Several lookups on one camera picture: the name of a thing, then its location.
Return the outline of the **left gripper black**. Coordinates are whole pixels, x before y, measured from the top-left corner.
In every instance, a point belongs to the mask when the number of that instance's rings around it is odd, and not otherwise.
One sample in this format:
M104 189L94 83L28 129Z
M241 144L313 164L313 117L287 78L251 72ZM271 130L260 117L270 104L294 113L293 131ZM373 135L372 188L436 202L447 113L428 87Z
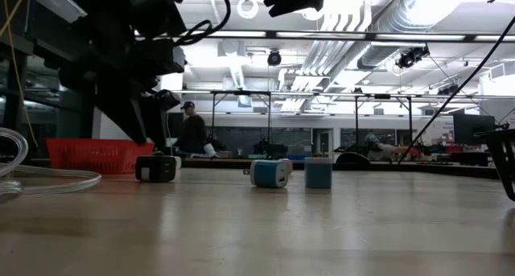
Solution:
M69 89L93 87L96 107L139 145L149 138L166 145L167 111L180 104L179 96L164 89L141 98L160 76L182 73L186 57L172 39L135 40L119 46L90 43L60 67L60 83Z

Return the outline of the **silver ventilation duct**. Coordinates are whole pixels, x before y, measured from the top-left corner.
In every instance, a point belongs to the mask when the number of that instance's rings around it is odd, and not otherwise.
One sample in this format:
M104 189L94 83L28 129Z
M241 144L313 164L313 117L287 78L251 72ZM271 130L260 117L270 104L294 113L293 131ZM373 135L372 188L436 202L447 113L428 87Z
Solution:
M373 31L382 33L426 32L442 20L435 9L437 0L394 0L393 5L373 24ZM399 46L369 44L357 60L362 70L377 68L384 60L400 49Z

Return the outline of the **teal and white charger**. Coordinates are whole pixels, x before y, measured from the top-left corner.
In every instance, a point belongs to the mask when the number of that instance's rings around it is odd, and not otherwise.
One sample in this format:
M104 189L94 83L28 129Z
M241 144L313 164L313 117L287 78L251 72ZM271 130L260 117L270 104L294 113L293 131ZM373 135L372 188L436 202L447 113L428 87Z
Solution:
M330 158L305 158L304 173L306 188L332 188L332 160Z

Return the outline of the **black ceiling device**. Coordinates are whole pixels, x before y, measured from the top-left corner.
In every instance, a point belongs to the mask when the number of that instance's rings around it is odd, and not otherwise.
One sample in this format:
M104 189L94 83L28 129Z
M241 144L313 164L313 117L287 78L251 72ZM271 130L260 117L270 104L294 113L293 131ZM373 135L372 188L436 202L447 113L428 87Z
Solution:
M421 61L424 57L430 55L428 46L425 47L412 47L409 51L403 52L399 59L396 60L395 65L400 69L411 68L417 62Z

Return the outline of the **black USB wall charger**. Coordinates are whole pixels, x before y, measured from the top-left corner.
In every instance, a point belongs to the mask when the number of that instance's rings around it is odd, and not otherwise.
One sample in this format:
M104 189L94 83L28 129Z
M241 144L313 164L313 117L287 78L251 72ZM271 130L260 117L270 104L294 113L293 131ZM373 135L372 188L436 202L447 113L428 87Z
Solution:
M178 171L177 159L166 155L140 156L136 160L135 177L145 183L169 183Z

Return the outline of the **person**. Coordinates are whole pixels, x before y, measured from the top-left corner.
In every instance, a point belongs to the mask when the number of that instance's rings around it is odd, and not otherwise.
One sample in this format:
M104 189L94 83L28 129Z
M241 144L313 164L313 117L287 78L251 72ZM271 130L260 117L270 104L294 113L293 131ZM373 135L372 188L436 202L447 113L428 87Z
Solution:
M203 153L206 143L204 119L196 113L196 106L192 101L186 101L181 109L187 118L184 121L180 136L174 143L174 147L184 153Z

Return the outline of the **long ceiling light bar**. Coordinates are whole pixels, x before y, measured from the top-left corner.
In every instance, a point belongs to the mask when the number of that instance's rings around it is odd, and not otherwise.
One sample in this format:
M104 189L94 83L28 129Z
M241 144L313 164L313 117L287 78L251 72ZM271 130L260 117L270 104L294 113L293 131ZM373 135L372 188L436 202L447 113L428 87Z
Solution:
M411 43L495 43L501 35L376 33L355 31L218 31L208 36L221 39L286 39L329 41L381 41Z

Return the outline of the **blue and white charger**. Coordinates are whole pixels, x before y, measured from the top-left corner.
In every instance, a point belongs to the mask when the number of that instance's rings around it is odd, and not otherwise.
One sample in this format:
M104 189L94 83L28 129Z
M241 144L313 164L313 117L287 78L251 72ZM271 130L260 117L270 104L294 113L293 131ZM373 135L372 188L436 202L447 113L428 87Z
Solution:
M280 160L254 160L248 169L243 170L252 185L266 188L283 188L288 184L288 167Z

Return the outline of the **red plastic basket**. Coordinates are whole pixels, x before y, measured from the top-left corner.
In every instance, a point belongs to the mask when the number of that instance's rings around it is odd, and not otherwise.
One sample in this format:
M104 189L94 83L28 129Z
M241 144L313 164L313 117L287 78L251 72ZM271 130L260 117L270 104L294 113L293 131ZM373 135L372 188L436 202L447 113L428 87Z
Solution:
M137 158L152 154L154 143L138 145L120 139L48 138L52 168L93 171L106 175L135 172Z

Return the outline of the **black computer monitor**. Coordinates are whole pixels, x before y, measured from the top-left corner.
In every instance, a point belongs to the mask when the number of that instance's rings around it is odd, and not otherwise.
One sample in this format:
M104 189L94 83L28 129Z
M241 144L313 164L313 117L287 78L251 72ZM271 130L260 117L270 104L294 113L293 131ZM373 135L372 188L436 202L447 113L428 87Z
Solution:
M485 144L486 140L479 133L494 131L493 116L455 113L453 115L455 143L466 145Z

